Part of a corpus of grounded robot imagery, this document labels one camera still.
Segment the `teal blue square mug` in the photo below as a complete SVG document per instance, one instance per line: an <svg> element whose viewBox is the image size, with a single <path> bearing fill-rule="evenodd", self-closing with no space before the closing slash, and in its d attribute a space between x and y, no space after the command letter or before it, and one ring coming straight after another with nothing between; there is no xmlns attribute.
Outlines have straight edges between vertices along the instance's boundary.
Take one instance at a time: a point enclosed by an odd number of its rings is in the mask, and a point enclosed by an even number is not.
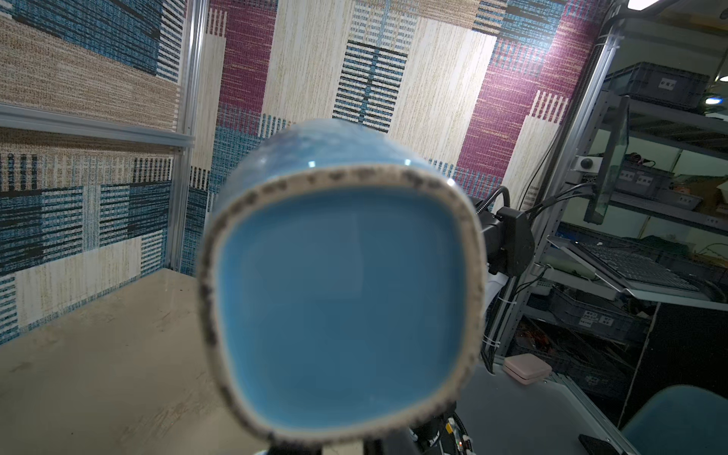
<svg viewBox="0 0 728 455"><path fill-rule="evenodd" d="M348 121L297 123L241 161L196 276L219 394L276 445L417 425L457 399L479 356L488 271L472 203Z"/></svg>

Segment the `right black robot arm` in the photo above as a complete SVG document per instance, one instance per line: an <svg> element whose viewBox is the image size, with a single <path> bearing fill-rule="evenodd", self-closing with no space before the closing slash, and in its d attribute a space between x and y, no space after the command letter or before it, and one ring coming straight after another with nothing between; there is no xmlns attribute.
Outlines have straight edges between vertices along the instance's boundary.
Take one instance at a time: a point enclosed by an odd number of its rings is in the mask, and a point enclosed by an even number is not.
<svg viewBox="0 0 728 455"><path fill-rule="evenodd" d="M489 273L481 357L487 371L494 373L502 326L512 307L510 295L533 261L535 240L529 215L511 207L506 187L498 187L485 201L477 203L476 209Z"/></svg>

